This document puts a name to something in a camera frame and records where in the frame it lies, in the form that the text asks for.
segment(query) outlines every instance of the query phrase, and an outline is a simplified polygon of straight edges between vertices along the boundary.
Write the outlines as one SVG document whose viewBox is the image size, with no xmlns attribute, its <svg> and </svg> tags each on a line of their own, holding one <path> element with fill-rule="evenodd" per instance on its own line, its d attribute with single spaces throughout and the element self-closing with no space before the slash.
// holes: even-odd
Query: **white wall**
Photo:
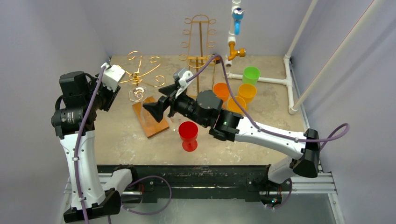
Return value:
<svg viewBox="0 0 396 224">
<path fill-rule="evenodd" d="M 231 22 L 231 0 L 85 0 L 88 19 L 109 55 L 139 50 L 148 55 L 186 54 L 182 34 L 190 28 L 184 19 L 206 14 L 217 20 L 216 41 L 210 53 L 227 52 Z M 243 0 L 238 48 L 250 55 L 284 55 L 311 0 Z"/>
<path fill-rule="evenodd" d="M 298 48 L 295 73 L 303 91 L 371 0 L 320 1 Z M 332 171 L 348 224 L 394 223 L 396 185 L 396 2 L 387 0 L 307 98 L 321 137 L 343 122 L 342 139 L 321 154 Z"/>
<path fill-rule="evenodd" d="M 51 126 L 59 76 L 107 55 L 80 0 L 0 1 L 1 223 L 56 223 L 67 164 Z"/>
</svg>

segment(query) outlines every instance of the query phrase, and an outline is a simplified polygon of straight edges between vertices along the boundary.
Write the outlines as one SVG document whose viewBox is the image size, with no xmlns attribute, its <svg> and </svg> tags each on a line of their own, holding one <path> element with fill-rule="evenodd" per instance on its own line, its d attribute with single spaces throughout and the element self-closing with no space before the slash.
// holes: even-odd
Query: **cup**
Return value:
<svg viewBox="0 0 396 224">
<path fill-rule="evenodd" d="M 223 100 L 223 108 L 230 96 L 230 91 L 228 91 L 228 87 L 226 83 L 217 83 L 213 87 L 213 92 L 216 96 Z"/>
<path fill-rule="evenodd" d="M 182 146 L 185 151 L 192 152 L 197 149 L 198 126 L 194 122 L 183 122 L 179 126 L 179 135 L 183 141 Z"/>
<path fill-rule="evenodd" d="M 246 103 L 243 98 L 235 97 L 235 99 L 242 106 L 243 109 L 246 109 Z M 242 110 L 238 107 L 238 105 L 235 103 L 235 101 L 232 98 L 230 98 L 227 101 L 227 110 L 235 112 L 235 113 L 243 114 Z"/>
<path fill-rule="evenodd" d="M 252 102 L 253 98 L 257 94 L 257 89 L 254 85 L 249 83 L 244 83 L 239 86 L 238 97 L 244 99 L 245 103 L 248 104 Z"/>
<path fill-rule="evenodd" d="M 255 85 L 260 77 L 260 70 L 256 67 L 246 67 L 243 71 L 242 82 Z"/>
</svg>

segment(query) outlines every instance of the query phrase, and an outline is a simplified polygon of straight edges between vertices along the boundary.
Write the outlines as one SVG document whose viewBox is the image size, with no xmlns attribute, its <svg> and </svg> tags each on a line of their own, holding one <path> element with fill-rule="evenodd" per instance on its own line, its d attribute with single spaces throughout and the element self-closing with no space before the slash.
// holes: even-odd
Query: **orange cup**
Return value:
<svg viewBox="0 0 396 224">
<path fill-rule="evenodd" d="M 245 100 L 241 97 L 235 97 L 236 101 L 242 106 L 243 109 L 246 109 L 246 103 Z M 238 105 L 235 103 L 235 101 L 230 98 L 227 101 L 227 110 L 235 112 L 235 113 L 240 113 L 243 114 L 242 110 L 238 107 Z"/>
<path fill-rule="evenodd" d="M 214 94 L 216 94 L 218 98 L 223 100 L 223 108 L 224 108 L 225 102 L 228 100 L 228 97 L 230 96 L 230 91 L 228 91 L 227 84 L 217 83 L 213 87 L 213 92 Z"/>
<path fill-rule="evenodd" d="M 238 97 L 243 98 L 246 104 L 252 102 L 256 94 L 257 94 L 256 87 L 249 83 L 244 83 L 240 85 L 238 89 Z"/>
</svg>

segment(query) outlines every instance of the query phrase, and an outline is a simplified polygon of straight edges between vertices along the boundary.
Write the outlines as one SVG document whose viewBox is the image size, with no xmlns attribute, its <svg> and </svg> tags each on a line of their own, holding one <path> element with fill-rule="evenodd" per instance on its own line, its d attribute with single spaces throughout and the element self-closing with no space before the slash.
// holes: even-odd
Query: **wooden board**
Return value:
<svg viewBox="0 0 396 224">
<path fill-rule="evenodd" d="M 156 102 L 156 100 L 154 99 L 154 97 L 149 97 L 144 102 L 145 103 L 153 103 L 153 102 Z M 140 116 L 141 110 L 142 110 L 141 103 L 139 102 L 139 103 L 133 104 L 132 107 L 136 113 L 136 116 L 137 116 L 137 118 L 140 122 L 140 125 L 142 126 L 147 138 L 151 138 L 154 135 L 161 133 L 169 128 L 169 124 L 165 119 L 162 119 L 160 123 L 157 123 L 156 120 L 151 115 L 148 117 L 149 121 L 147 122 L 151 125 L 147 126 L 146 122 L 143 121 Z"/>
</svg>

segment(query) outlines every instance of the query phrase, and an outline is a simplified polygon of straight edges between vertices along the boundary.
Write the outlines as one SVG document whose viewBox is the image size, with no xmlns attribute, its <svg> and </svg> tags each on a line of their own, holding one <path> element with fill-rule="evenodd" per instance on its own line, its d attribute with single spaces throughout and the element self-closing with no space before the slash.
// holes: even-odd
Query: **blue valve handle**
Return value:
<svg viewBox="0 0 396 224">
<path fill-rule="evenodd" d="M 243 18 L 243 14 L 244 14 L 244 10 L 241 8 L 236 8 L 233 11 L 232 17 L 234 19 L 234 26 L 235 26 L 234 34 L 235 35 L 238 35 L 240 32 L 240 21 Z"/>
</svg>

